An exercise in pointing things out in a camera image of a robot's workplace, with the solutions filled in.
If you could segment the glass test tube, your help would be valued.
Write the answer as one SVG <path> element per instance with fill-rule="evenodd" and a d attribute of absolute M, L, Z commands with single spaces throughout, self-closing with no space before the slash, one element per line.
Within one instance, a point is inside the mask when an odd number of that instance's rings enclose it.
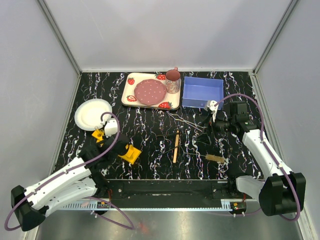
<path fill-rule="evenodd" d="M 96 133 L 96 135 L 98 136 L 98 137 L 100 137 L 101 136 L 101 133 L 100 133 L 100 128 L 98 127 L 98 126 L 95 126 L 94 127 L 95 128 L 95 133 Z"/>

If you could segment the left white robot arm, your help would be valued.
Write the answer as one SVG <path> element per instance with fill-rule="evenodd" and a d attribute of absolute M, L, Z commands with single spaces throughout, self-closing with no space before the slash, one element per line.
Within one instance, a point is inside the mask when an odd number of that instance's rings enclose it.
<path fill-rule="evenodd" d="M 95 199 L 104 207 L 102 198 L 110 199 L 114 191 L 104 179 L 101 169 L 114 158 L 128 160 L 134 147 L 130 139 L 116 133 L 86 147 L 63 168 L 38 183 L 15 186 L 11 192 L 9 215 L 15 215 L 18 229 L 30 231 L 62 207 L 80 199 Z"/>

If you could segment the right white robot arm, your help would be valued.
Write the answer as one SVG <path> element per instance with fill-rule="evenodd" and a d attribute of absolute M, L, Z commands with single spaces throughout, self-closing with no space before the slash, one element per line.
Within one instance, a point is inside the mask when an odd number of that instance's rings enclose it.
<path fill-rule="evenodd" d="M 300 216 L 304 208 L 306 178 L 288 167 L 272 148 L 263 130 L 248 114 L 247 103 L 230 103 L 230 117 L 227 120 L 216 118 L 218 103 L 209 100 L 204 109 L 210 114 L 205 120 L 210 133 L 230 132 L 238 137 L 258 163 L 264 181 L 244 173 L 229 177 L 227 192 L 232 198 L 245 194 L 258 201 L 266 216 L 284 216 L 295 213 Z"/>

